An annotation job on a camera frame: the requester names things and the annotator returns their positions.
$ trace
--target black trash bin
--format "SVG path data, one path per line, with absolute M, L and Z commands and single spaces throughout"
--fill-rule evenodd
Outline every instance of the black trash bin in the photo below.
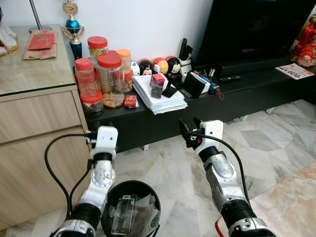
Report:
M 155 201 L 155 207 L 157 208 L 158 211 L 160 210 L 160 201 L 159 198 L 156 194 L 156 192 L 147 184 L 140 182 L 140 181 L 136 181 L 136 180 L 129 180 L 129 181 L 125 181 L 123 183 L 120 183 L 118 185 L 116 185 L 108 194 L 108 201 L 107 204 L 105 206 L 103 215 L 101 217 L 101 225 L 102 225 L 102 229 L 104 231 L 104 234 L 107 237 L 116 237 L 114 235 L 111 234 L 111 229 L 109 228 L 108 221 L 109 221 L 109 215 L 110 215 L 110 206 L 116 206 L 118 204 L 118 201 L 120 198 L 122 198 L 125 195 L 132 195 L 132 194 L 136 194 L 138 197 L 140 198 L 144 198 L 147 195 L 151 194 L 155 197 L 156 201 Z M 155 237 L 158 230 L 159 230 L 160 225 L 158 225 L 158 227 L 151 232 L 150 234 L 148 234 L 145 237 Z

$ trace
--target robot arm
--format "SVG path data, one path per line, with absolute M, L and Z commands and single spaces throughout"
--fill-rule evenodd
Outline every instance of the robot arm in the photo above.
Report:
M 203 161 L 206 178 L 211 186 L 213 202 L 229 229 L 230 237 L 275 237 L 265 222 L 255 215 L 237 183 L 234 166 L 224 152 L 218 151 L 218 142 L 202 138 L 204 135 L 222 138 L 223 122 L 202 122 L 194 118 L 197 129 L 189 132 L 180 121 L 180 130 L 187 147 L 192 147 Z
M 112 161 L 116 157 L 117 138 L 116 128 L 101 126 L 96 140 L 88 140 L 95 144 L 90 153 L 94 163 L 90 184 L 73 212 L 51 237 L 96 237 L 96 228 L 105 208 L 108 191 L 115 182 Z

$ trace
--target glass tabletop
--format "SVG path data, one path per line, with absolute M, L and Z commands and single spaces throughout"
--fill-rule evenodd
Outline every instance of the glass tabletop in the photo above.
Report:
M 23 60 L 31 35 L 29 27 L 11 27 L 18 48 L 0 56 L 0 96 L 76 84 L 60 25 L 50 25 L 57 32 L 56 58 Z

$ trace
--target trophy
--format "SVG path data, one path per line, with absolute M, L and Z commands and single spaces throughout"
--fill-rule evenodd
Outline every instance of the trophy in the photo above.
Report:
M 69 18 L 66 21 L 65 27 L 62 27 L 62 31 L 65 36 L 70 38 L 70 47 L 76 60 L 78 58 L 82 58 L 82 43 L 79 39 L 84 34 L 84 27 L 81 26 L 75 19 L 75 15 L 78 13 L 78 6 L 73 2 L 73 0 L 67 0 L 64 2 L 63 10 Z

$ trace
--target black cable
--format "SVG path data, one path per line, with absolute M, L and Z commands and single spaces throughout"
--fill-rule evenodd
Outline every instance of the black cable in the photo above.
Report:
M 196 133 L 193 133 L 193 132 L 188 132 L 187 134 L 195 136 L 195 137 L 199 137 L 199 138 L 207 138 L 207 139 L 211 139 L 211 140 L 217 141 L 217 142 L 222 143 L 223 145 L 225 145 L 229 150 L 231 150 L 231 152 L 235 155 L 235 157 L 236 157 L 236 159 L 238 161 L 240 172 L 241 172 L 241 181 L 242 181 L 243 192 L 245 194 L 246 200 L 249 203 L 250 208 L 252 209 L 251 204 L 250 204 L 250 200 L 249 200 L 249 196 L 248 196 L 246 180 L 245 180 L 245 175 L 243 173 L 241 159 L 238 156 L 237 152 L 231 147 L 231 145 L 229 145 L 227 142 L 225 142 L 222 139 L 219 139 L 217 137 L 212 137 L 212 136 L 207 136 L 207 135 L 202 135 L 202 134 L 196 134 Z
M 47 154 L 48 154 L 48 150 L 51 147 L 51 145 L 53 145 L 54 142 L 58 141 L 61 138 L 64 137 L 85 137 L 85 134 L 66 134 L 60 137 L 55 138 L 54 140 L 52 140 L 48 146 L 46 147 L 45 150 L 45 154 L 44 154 L 44 160 L 45 160 L 45 164 L 46 164 L 46 168 L 48 169 L 48 172 L 50 173 L 50 175 L 53 177 L 53 179 L 56 181 L 56 183 L 60 186 L 60 188 L 62 189 L 62 191 L 65 194 L 66 197 L 66 201 L 67 201 L 67 214 L 66 214 L 66 218 L 69 217 L 72 206 L 71 206 L 71 202 L 70 202 L 70 198 L 69 198 L 69 194 L 67 192 L 67 189 L 65 188 L 65 186 L 60 182 L 60 180 L 56 177 L 56 175 L 54 174 L 54 172 L 52 171 L 49 162 L 48 162 L 48 158 L 47 158 Z
M 76 183 L 76 185 L 74 186 L 74 188 L 71 190 L 71 193 L 69 195 L 69 199 L 70 199 L 70 212 L 73 211 L 73 195 L 74 192 L 76 190 L 76 188 L 79 186 L 79 184 L 84 180 L 84 178 L 88 175 L 88 173 L 90 172 L 90 169 L 88 169 L 84 175 L 81 177 L 81 179 Z

